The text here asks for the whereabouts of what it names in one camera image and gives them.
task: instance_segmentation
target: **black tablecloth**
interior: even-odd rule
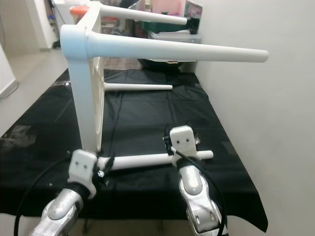
[[[68,72],[58,80],[69,80]],[[102,138],[105,156],[121,99],[112,141],[116,156],[165,153],[162,140],[165,126],[189,122],[201,139],[199,150],[209,149],[214,153],[213,160],[205,162],[205,168],[223,192],[227,214],[267,230],[268,221],[259,194],[194,74],[105,71],[105,80],[174,86],[171,91],[105,95]],[[71,84],[51,86],[1,139],[0,212],[14,215],[23,192],[36,176],[56,159],[66,157],[68,150],[80,147]],[[39,182],[23,215],[41,215],[44,206],[65,186],[67,169],[68,163],[61,164]],[[186,219],[186,206],[178,188],[179,175],[171,165],[122,170],[108,180],[108,187],[99,186],[97,196],[85,205],[81,217]]]

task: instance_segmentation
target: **white rod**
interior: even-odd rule
[[[213,158],[212,151],[198,151],[197,156],[200,159]],[[150,155],[138,155],[138,156],[117,156],[115,157],[112,170],[156,166],[172,163],[173,156],[169,156],[167,153],[162,154],[150,154]],[[101,170],[104,169],[109,157],[100,157],[98,159],[98,165]]]
[[[148,90],[172,90],[171,85],[138,85],[138,84],[114,84],[104,82],[104,91],[148,91]]]
[[[265,62],[268,52],[246,48],[122,37],[86,31],[88,57]]]
[[[124,19],[170,23],[177,25],[186,25],[187,23],[187,19],[184,17],[168,16],[146,11],[137,11],[115,6],[106,6],[103,4],[100,7],[100,15],[101,17],[110,16]]]

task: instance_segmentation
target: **black fabric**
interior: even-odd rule
[[[68,80],[67,71],[59,78]],[[112,151],[116,156],[165,153],[166,125],[188,121],[201,140],[200,150],[212,150],[204,168],[223,192],[227,214],[239,216],[266,231],[268,221],[259,194],[214,112],[207,94],[192,73],[147,70],[105,71],[106,82],[173,84],[171,91],[111,92],[105,95],[102,148],[107,156],[120,99],[120,118]],[[26,127],[22,135],[14,129]],[[25,189],[36,176],[67,151],[81,147],[71,86],[50,87],[1,139],[0,212],[14,215]],[[48,174],[33,190],[23,210],[40,216],[44,206],[66,186],[68,163]],[[179,175],[171,165],[115,171],[108,186],[85,204],[80,217],[98,219],[186,219],[178,188]]]

